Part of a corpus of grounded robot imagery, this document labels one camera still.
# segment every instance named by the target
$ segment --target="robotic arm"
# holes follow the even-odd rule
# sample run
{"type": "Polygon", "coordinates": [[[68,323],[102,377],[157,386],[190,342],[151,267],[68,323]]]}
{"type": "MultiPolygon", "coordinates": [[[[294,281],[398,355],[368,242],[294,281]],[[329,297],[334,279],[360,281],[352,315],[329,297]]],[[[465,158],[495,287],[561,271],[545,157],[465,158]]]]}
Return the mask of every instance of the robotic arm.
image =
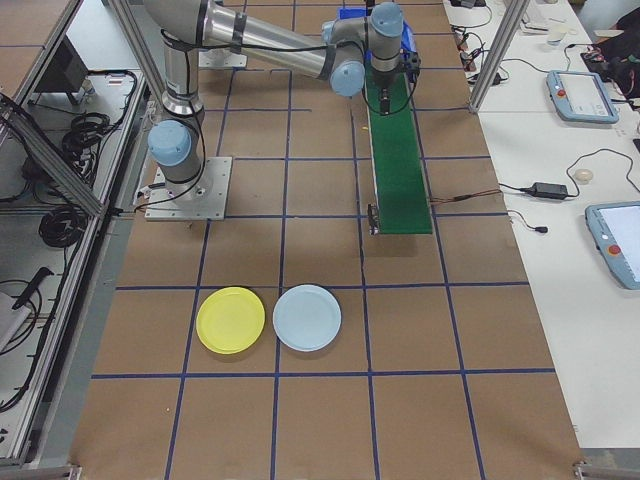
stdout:
{"type": "MultiPolygon", "coordinates": [[[[390,113],[389,87],[398,73],[407,71],[401,52],[403,15],[395,3],[375,6],[367,17],[325,23],[322,41],[224,8],[215,0],[145,0],[144,4],[164,37],[162,104],[170,117],[149,133],[149,150],[164,174],[169,197],[151,204],[172,201],[175,208],[189,210],[207,204],[212,191],[212,177],[204,173],[210,159],[200,159],[195,149],[204,115],[198,96],[200,49],[228,48],[328,80],[345,97],[363,89],[364,62],[370,52],[372,80],[378,86],[379,113],[383,115],[390,113]]],[[[409,63],[415,74],[415,59],[409,63]]],[[[194,213],[181,219],[212,218],[209,215],[194,213]]]]}
{"type": "MultiPolygon", "coordinates": [[[[145,0],[145,7],[165,38],[163,104],[179,117],[202,109],[198,97],[200,48],[230,48],[234,53],[328,80],[333,90],[345,97],[362,90],[364,52],[371,51],[373,80],[385,92],[402,67],[403,15],[395,3],[374,7],[368,17],[325,23],[324,42],[224,8],[214,0],[145,0]]],[[[381,112],[388,113],[384,99],[380,100],[381,112]]]]}

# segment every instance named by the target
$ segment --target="screen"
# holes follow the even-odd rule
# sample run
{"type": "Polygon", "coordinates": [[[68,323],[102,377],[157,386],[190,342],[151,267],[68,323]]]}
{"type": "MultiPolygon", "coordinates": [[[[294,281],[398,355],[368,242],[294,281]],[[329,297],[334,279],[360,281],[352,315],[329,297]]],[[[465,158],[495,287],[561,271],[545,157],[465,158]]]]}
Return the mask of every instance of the screen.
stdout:
{"type": "Polygon", "coordinates": [[[600,214],[622,250],[634,280],[640,281],[640,206],[604,208],[600,214]]]}
{"type": "Polygon", "coordinates": [[[600,94],[598,84],[591,75],[559,74],[571,110],[581,115],[606,117],[609,110],[600,94]]]}

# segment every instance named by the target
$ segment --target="light blue plate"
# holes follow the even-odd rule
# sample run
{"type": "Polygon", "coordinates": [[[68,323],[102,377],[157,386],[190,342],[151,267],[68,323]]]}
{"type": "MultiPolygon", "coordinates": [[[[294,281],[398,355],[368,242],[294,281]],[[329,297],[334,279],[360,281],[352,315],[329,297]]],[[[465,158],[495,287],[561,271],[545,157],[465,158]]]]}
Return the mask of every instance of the light blue plate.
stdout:
{"type": "Polygon", "coordinates": [[[273,328],[282,343],[300,352],[320,350],[340,330],[340,305],[331,293],[316,285],[287,290],[273,311],[273,328]]]}

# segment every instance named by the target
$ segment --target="floor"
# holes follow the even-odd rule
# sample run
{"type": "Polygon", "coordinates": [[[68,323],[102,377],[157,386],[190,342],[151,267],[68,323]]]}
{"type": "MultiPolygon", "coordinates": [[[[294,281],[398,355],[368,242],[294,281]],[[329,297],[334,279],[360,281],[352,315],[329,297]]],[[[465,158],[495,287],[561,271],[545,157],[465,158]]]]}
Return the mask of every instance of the floor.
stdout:
{"type": "MultiPolygon", "coordinates": [[[[234,8],[317,34],[338,3],[234,8]]],[[[403,8],[430,194],[496,188],[441,2],[403,8]]],[[[71,461],[87,479],[573,478],[580,450],[501,198],[433,207],[432,236],[370,237],[362,100],[270,68],[201,75],[207,152],[234,157],[227,218],[134,220],[71,461]],[[242,354],[199,342],[217,289],[251,288],[269,313],[301,283],[342,309],[322,351],[288,349],[270,321],[242,354]]]]}

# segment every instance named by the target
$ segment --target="plate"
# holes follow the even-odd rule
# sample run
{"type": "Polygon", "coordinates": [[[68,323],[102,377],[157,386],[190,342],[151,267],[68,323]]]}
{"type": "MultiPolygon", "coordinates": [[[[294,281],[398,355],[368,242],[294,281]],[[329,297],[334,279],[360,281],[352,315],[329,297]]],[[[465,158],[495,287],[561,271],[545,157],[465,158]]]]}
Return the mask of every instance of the plate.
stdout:
{"type": "Polygon", "coordinates": [[[273,328],[280,341],[300,352],[313,352],[329,345],[341,323],[338,301],[316,285],[298,285],[287,290],[273,312],[273,328]]]}
{"type": "Polygon", "coordinates": [[[209,350],[230,355],[255,343],[264,328],[264,306],[246,288],[229,287],[209,295],[196,318],[198,338],[209,350]]]}

